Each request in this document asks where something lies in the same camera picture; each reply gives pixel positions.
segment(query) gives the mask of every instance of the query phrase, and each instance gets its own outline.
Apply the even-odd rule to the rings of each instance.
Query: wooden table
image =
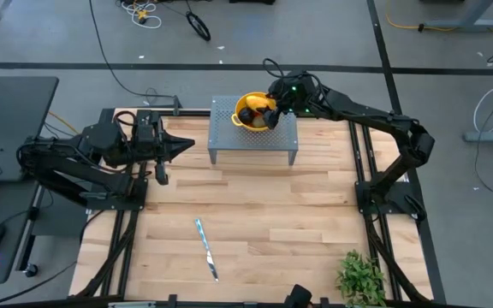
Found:
[[[289,167],[286,153],[265,151],[221,151],[211,165],[207,117],[164,122],[170,134],[195,139],[196,145],[168,165],[167,186],[149,181],[126,299],[177,294],[180,301],[282,303],[298,283],[313,293],[315,303],[320,297],[344,302],[335,289],[340,261],[353,249],[368,255],[347,123],[299,119],[300,150]],[[395,142],[386,133],[371,136],[378,169],[385,169],[398,156]],[[106,259],[115,214],[105,212],[86,230],[70,293],[80,291]],[[208,269],[195,218],[203,223],[219,283]],[[432,298],[414,220],[393,215],[388,222],[397,263]]]

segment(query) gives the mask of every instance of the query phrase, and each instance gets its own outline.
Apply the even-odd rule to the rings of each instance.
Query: knife blade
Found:
[[[197,226],[197,231],[199,231],[201,241],[203,242],[203,246],[205,246],[206,262],[209,264],[209,269],[211,270],[212,276],[214,276],[214,280],[218,282],[218,273],[216,272],[216,266],[214,265],[214,260],[212,260],[211,249],[209,248],[209,243],[206,240],[205,231],[203,230],[203,225],[201,224],[200,219],[195,219],[195,226]]]

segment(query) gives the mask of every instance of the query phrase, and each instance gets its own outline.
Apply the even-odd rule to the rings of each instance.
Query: concrete floor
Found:
[[[485,62],[493,54],[492,33],[420,34],[393,28],[385,23],[385,3],[376,0],[391,66],[493,69]],[[192,3],[211,29],[210,43],[196,37],[183,17],[165,7],[157,7],[163,26],[147,30],[134,26],[113,1],[93,0],[93,4],[106,54],[113,63],[259,64],[272,57],[283,64],[381,66],[365,1],[277,0],[274,6],[224,0]],[[395,0],[391,17],[397,23],[417,25],[458,16],[469,5],[472,1]],[[180,1],[169,6],[186,10]],[[485,17],[493,18],[493,6]],[[0,22],[0,62],[102,61],[86,1],[13,0]],[[327,86],[360,103],[391,109],[383,74],[314,73]],[[159,93],[177,94],[190,108],[208,107],[212,95],[263,91],[272,80],[262,71],[120,70],[116,74],[134,91],[152,86]],[[103,69],[0,69],[0,75],[60,78],[51,110],[75,127],[96,122],[102,108],[140,106],[144,101],[123,91]],[[403,112],[420,119],[437,140],[419,177],[447,301],[493,307],[493,194],[474,174],[475,147],[461,139],[472,130],[472,111],[493,87],[493,76],[396,74],[395,83]],[[487,104],[481,110],[483,119],[492,108],[493,96]],[[53,119],[48,121],[59,126]],[[493,186],[493,145],[481,146],[479,169]],[[32,260],[42,271],[32,279],[13,273],[0,285],[0,297],[46,279],[73,262],[77,252],[77,239],[41,239]],[[69,270],[14,302],[64,298],[72,273]]]

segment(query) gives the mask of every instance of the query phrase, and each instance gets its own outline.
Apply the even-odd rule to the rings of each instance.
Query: potted plant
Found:
[[[383,274],[375,261],[353,250],[342,260],[342,270],[338,270],[336,288],[342,293],[347,306],[366,307],[367,305],[385,306],[385,292],[378,289],[383,283]]]

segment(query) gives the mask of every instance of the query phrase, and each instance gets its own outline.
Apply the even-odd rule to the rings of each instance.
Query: yellow bowl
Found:
[[[237,105],[235,106],[235,113],[233,115],[231,115],[231,121],[237,127],[244,127],[246,129],[248,129],[249,131],[253,131],[253,132],[263,132],[265,130],[268,130],[269,128],[267,128],[267,127],[251,127],[251,126],[241,122],[241,120],[239,120],[239,116],[238,116],[239,111],[241,111],[243,108],[245,108],[247,106],[247,97],[249,97],[251,95],[265,98],[265,93],[263,93],[263,92],[252,92],[252,93],[248,93],[248,94],[243,95],[243,97],[239,98],[239,100],[237,101]],[[270,99],[270,106],[269,107],[272,110],[274,110],[276,108],[275,100]]]

